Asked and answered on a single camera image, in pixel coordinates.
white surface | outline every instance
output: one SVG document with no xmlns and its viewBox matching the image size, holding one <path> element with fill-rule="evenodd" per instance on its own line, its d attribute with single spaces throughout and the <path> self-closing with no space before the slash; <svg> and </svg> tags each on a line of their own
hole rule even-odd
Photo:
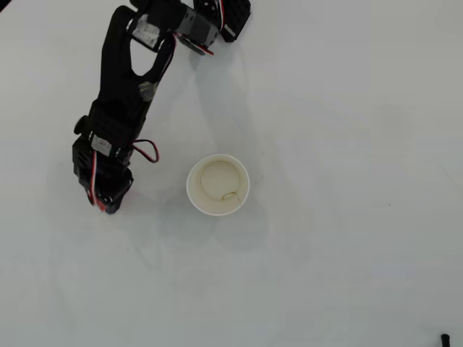
<svg viewBox="0 0 463 347">
<path fill-rule="evenodd" d="M 1 344 L 463 346 L 463 2 L 254 0 L 215 58 L 179 47 L 142 133 L 161 161 L 134 155 L 107 216 L 72 130 L 123 3 L 0 14 Z M 251 178 L 226 218 L 184 190 L 216 152 Z"/>
<path fill-rule="evenodd" d="M 224 216 L 236 212 L 250 191 L 249 173 L 228 154 L 210 154 L 200 159 L 187 177 L 191 203 L 206 215 Z"/>
</svg>

robotic arm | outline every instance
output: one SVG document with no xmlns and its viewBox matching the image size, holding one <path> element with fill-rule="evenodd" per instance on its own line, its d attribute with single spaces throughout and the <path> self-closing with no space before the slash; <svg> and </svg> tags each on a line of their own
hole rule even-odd
<svg viewBox="0 0 463 347">
<path fill-rule="evenodd" d="M 205 55 L 220 33 L 226 42 L 237 39 L 250 16 L 249 0 L 131 0 L 137 12 L 119 7 L 111 18 L 102 50 L 101 85 L 88 116 L 75 126 L 79 138 L 72 146 L 74 173 L 92 205 L 115 213 L 132 185 L 128 169 L 134 150 L 152 159 L 135 143 L 156 89 L 174 56 L 176 42 Z M 132 71 L 130 41 L 157 53 L 143 76 Z"/>
</svg>

wire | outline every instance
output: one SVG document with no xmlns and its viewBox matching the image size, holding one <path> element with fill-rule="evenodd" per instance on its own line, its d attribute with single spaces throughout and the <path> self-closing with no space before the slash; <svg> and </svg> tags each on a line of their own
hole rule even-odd
<svg viewBox="0 0 463 347">
<path fill-rule="evenodd" d="M 90 172 L 90 191 L 88 192 L 88 199 L 90 204 L 95 204 L 95 178 L 96 178 L 96 150 L 92 153 L 92 170 Z"/>
<path fill-rule="evenodd" d="M 174 34 L 174 36 L 178 39 L 182 38 L 183 40 L 186 40 L 188 41 L 188 43 L 191 45 L 191 46 L 194 46 L 195 48 L 199 49 L 200 51 L 204 52 L 205 54 L 209 55 L 209 56 L 214 56 L 214 52 L 212 51 L 209 51 L 206 47 L 202 46 L 202 45 L 197 45 L 196 43 L 193 43 L 190 39 L 184 37 L 182 34 Z"/>
<path fill-rule="evenodd" d="M 170 66 L 170 64 L 172 62 L 172 59 L 174 58 L 175 48 L 177 47 L 177 40 L 175 39 L 175 37 L 176 37 L 176 34 L 174 34 L 174 48 L 172 49 L 172 54 L 170 55 L 169 60 L 167 61 L 166 65 L 164 66 L 164 68 L 162 70 L 160 80 L 162 79 L 162 77 L 166 73 L 167 69 L 169 68 L 169 66 Z"/>
<path fill-rule="evenodd" d="M 151 140 L 135 140 L 133 143 L 139 143 L 139 142 L 149 142 L 154 148 L 154 152 L 156 154 L 156 159 L 153 159 L 144 150 L 142 150 L 142 149 L 140 149 L 137 146 L 132 144 L 133 149 L 136 150 L 137 152 L 139 152 L 141 155 L 143 155 L 146 158 L 146 160 L 148 160 L 150 163 L 159 162 L 159 151 L 158 151 L 158 148 L 156 147 L 156 144 Z"/>
<path fill-rule="evenodd" d="M 218 1 L 218 7 L 220 8 L 220 16 L 221 16 L 221 26 L 220 30 L 225 26 L 225 9 L 224 9 L 224 0 L 217 0 Z"/>
<path fill-rule="evenodd" d="M 94 150 L 92 154 L 92 176 L 90 177 L 90 191 L 88 192 L 88 199 L 90 200 L 90 204 L 92 204 L 92 206 L 94 206 L 96 203 L 97 206 L 100 208 L 101 212 L 104 212 L 106 210 L 106 206 L 96 198 L 95 193 L 97 157 L 98 153 L 96 150 Z"/>
</svg>

